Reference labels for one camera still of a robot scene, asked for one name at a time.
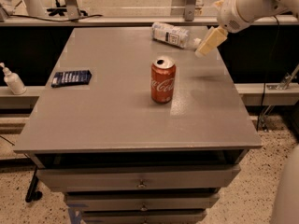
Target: pump bottle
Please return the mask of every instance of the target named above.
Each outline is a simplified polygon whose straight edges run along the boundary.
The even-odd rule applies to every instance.
[[[14,94],[23,94],[26,92],[26,87],[22,83],[20,77],[16,73],[12,73],[3,63],[0,63],[3,68],[4,81],[7,83],[9,88]]]

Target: drawer handle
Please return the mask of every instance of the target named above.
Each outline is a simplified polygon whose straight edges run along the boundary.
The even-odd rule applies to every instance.
[[[144,188],[147,187],[147,185],[145,185],[145,183],[143,182],[143,180],[140,180],[140,183],[137,185],[137,187],[138,187],[139,189],[144,189]]]
[[[143,206],[140,208],[141,212],[147,212],[148,208],[146,207],[146,205],[143,204]]]

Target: coca-cola logo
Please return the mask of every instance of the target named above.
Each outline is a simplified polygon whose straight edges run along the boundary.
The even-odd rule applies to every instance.
[[[168,92],[174,89],[175,79],[169,78],[163,82],[158,82],[157,80],[151,79],[151,87],[161,92]]]

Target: navy blue package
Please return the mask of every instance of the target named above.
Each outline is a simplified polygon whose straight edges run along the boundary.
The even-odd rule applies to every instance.
[[[56,72],[51,83],[53,88],[62,86],[88,85],[92,78],[89,70]]]

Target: coca-cola can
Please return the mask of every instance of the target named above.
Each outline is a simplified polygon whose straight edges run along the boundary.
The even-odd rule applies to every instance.
[[[151,98],[157,103],[171,101],[176,78],[175,61],[168,56],[158,57],[151,65]]]

